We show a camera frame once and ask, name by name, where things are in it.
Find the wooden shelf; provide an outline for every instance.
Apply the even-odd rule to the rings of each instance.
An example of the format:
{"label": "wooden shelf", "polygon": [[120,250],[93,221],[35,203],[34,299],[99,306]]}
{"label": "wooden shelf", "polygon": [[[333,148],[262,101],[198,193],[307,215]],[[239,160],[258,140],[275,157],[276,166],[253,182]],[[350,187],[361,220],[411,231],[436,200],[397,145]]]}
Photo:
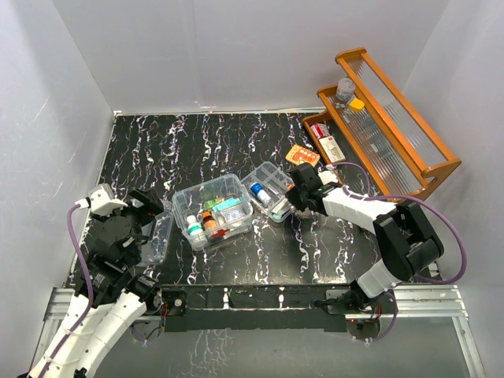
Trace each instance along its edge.
{"label": "wooden shelf", "polygon": [[460,164],[398,88],[367,54],[345,51],[336,56],[356,85],[365,108],[355,113],[335,106],[336,85],[317,95],[326,110],[303,120],[326,164],[330,163],[311,125],[333,120],[382,193],[427,198]]}

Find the black marble table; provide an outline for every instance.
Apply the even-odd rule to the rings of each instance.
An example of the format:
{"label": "black marble table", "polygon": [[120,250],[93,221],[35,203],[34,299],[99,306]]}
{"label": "black marble table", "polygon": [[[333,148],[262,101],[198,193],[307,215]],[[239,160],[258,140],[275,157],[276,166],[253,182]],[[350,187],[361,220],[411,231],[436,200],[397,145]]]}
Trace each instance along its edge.
{"label": "black marble table", "polygon": [[[293,165],[285,155],[294,144],[313,148],[302,126],[305,116],[118,117],[99,181],[109,183],[119,198],[133,187],[153,187],[161,198],[171,200],[176,191],[226,173],[241,179],[263,161],[288,172]],[[334,124],[330,129],[347,160],[358,162]],[[358,169],[342,167],[339,174],[354,191],[365,189]],[[91,223],[84,245],[93,229]],[[304,212],[275,224],[256,210],[251,232],[201,252],[191,249],[174,222],[165,261],[146,272],[169,285],[344,284],[379,258],[374,235],[343,219]]]}

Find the clear plastic bin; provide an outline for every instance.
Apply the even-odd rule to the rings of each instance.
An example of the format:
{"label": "clear plastic bin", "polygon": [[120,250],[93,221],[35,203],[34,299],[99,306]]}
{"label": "clear plastic bin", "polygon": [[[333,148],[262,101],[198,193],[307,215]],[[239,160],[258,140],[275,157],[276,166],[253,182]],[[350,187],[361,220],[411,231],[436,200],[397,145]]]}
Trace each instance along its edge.
{"label": "clear plastic bin", "polygon": [[[269,197],[271,197],[272,200],[267,205],[262,203],[250,190],[250,187],[254,183],[259,183]],[[276,165],[265,161],[245,177],[242,180],[242,184],[252,198],[252,202],[263,214],[270,217],[276,223],[284,221],[285,218],[292,214],[294,209],[285,198],[285,194],[289,190],[288,187],[294,185],[294,182]]]}
{"label": "clear plastic bin", "polygon": [[[254,210],[248,191],[237,175],[228,174],[177,191],[173,195],[172,205],[176,224],[195,251],[252,229]],[[189,235],[187,217],[195,216],[202,225],[205,211],[212,213],[217,226],[197,235]]]}

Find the white wall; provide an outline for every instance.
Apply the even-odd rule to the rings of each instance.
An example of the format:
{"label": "white wall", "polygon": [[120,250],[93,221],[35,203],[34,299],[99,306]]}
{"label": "white wall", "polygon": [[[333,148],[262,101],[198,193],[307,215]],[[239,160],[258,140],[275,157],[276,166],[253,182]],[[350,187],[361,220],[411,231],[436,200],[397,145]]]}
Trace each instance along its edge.
{"label": "white wall", "polygon": [[[0,375],[27,372],[112,113],[50,0],[0,2]],[[75,217],[82,229],[83,216]]]}
{"label": "white wall", "polygon": [[[504,3],[452,0],[404,92],[462,160],[429,199],[457,226],[469,250],[460,281],[470,326],[489,377],[502,376],[504,323]],[[443,229],[445,276],[460,265]]]}
{"label": "white wall", "polygon": [[112,109],[160,113],[321,106],[360,46],[402,87],[447,1],[53,3]]}

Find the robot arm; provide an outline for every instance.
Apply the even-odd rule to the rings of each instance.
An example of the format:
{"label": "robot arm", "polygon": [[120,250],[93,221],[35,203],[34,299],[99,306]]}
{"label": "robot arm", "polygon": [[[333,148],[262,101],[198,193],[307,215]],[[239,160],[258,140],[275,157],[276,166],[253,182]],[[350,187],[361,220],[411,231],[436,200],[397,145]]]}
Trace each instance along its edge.
{"label": "robot arm", "polygon": [[128,327],[155,307],[157,284],[147,276],[135,275],[132,267],[141,261],[141,246],[154,231],[153,226],[150,235],[143,235],[142,227],[154,222],[164,207],[153,190],[133,190],[128,198],[132,199],[114,198],[109,185],[102,184],[77,202],[81,208],[90,207],[91,216],[101,222],[86,259],[92,307],[88,308],[90,296],[81,272],[57,334],[42,359],[23,377],[93,377]]}
{"label": "robot arm", "polygon": [[413,278],[443,255],[443,244],[417,203],[352,198],[332,172],[317,174],[310,164],[298,166],[291,177],[295,186],[286,196],[297,209],[308,207],[340,217],[376,235],[382,258],[339,299],[346,308],[365,308],[373,298]]}

